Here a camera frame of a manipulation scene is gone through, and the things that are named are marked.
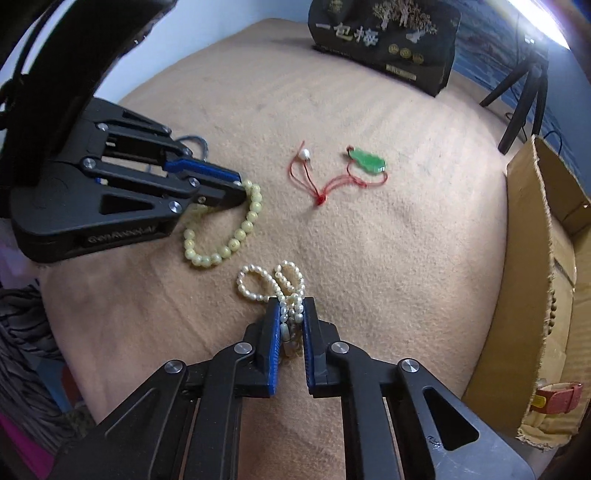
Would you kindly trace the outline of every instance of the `gray fabric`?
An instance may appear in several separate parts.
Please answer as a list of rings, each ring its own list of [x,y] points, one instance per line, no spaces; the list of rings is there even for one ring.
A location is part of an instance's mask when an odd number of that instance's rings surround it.
[[[63,360],[35,286],[0,290],[0,411],[55,454],[75,433],[23,352]]]

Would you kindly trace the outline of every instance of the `metal screw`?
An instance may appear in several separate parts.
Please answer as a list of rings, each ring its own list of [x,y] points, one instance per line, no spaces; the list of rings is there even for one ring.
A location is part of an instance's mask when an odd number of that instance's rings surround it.
[[[349,351],[349,345],[345,342],[335,342],[330,346],[330,349],[334,353],[347,353]]]
[[[421,368],[421,366],[418,364],[418,362],[416,360],[413,360],[412,358],[405,358],[400,363],[400,366],[402,367],[402,369],[405,372],[408,372],[411,374],[418,372],[418,369]]]
[[[82,165],[84,165],[84,168],[92,170],[94,167],[96,167],[96,160],[94,158],[86,157],[84,160],[82,160]]]
[[[173,213],[180,213],[183,210],[179,202],[170,202],[168,208],[170,208]]]
[[[234,345],[234,351],[240,355],[246,355],[252,352],[252,345],[248,342],[240,342]]]
[[[180,360],[171,360],[164,364],[164,371],[168,374],[177,374],[183,369],[183,363]]]

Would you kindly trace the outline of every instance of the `beige blanket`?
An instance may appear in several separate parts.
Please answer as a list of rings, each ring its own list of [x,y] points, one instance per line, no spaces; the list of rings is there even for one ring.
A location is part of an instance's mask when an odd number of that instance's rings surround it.
[[[197,133],[210,161],[261,185],[255,233],[212,270],[170,238],[44,269],[53,331],[97,420],[166,360],[209,359],[240,340],[264,307],[236,291],[244,264],[293,260],[321,318],[343,339],[395,362],[412,356],[461,394],[489,329],[506,223],[505,124],[486,92],[452,73],[437,98],[311,49],[306,25],[268,20],[162,72],[122,103]],[[345,187],[326,204],[287,181],[302,140],[318,183],[341,173],[352,144],[388,160],[380,189]],[[210,215],[198,244],[226,242],[244,208]],[[280,369],[278,394],[247,400],[242,479],[342,479],[339,401],[308,396],[303,360]]]

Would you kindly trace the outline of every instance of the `light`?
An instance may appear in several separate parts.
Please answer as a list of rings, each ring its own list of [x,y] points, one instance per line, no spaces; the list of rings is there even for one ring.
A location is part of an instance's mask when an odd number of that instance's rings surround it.
[[[564,35],[560,32],[558,23],[536,0],[509,0],[521,15],[551,40],[564,48],[569,48]]]

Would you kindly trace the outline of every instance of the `red watch strap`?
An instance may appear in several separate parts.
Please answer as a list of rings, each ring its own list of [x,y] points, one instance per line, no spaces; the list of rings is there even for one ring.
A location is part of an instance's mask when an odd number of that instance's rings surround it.
[[[568,413],[579,404],[582,392],[579,382],[546,385],[535,392],[531,409],[546,415]]]

